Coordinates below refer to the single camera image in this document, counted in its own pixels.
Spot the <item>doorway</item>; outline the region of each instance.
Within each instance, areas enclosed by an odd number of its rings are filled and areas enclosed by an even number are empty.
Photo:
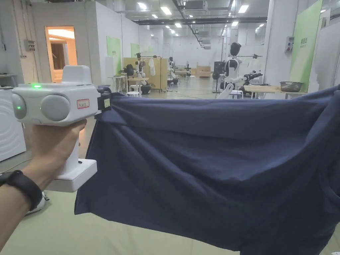
[[[63,68],[77,65],[74,27],[45,27],[51,81],[61,83]]]

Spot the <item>metal bowl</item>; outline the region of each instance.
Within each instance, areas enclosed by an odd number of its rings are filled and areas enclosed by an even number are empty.
[[[283,92],[299,92],[303,85],[302,82],[280,82],[280,84]]]

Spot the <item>red label sticker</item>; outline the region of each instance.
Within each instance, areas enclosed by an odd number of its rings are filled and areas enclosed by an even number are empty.
[[[80,99],[77,100],[77,108],[83,109],[90,107],[90,100],[89,99]]]

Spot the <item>navy blue cloth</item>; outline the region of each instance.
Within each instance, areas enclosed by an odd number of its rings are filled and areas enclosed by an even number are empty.
[[[242,255],[319,254],[340,221],[340,91],[292,100],[112,94],[75,214]]]

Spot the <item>green banner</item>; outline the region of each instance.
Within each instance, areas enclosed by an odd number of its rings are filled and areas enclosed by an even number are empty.
[[[301,92],[308,92],[321,8],[322,0],[319,0],[296,19],[290,81],[304,83]]]
[[[120,57],[120,40],[110,36],[106,37],[107,55],[113,56],[115,59],[116,74],[122,70],[121,57]]]
[[[131,43],[131,57],[136,57],[137,53],[139,53],[139,44]]]

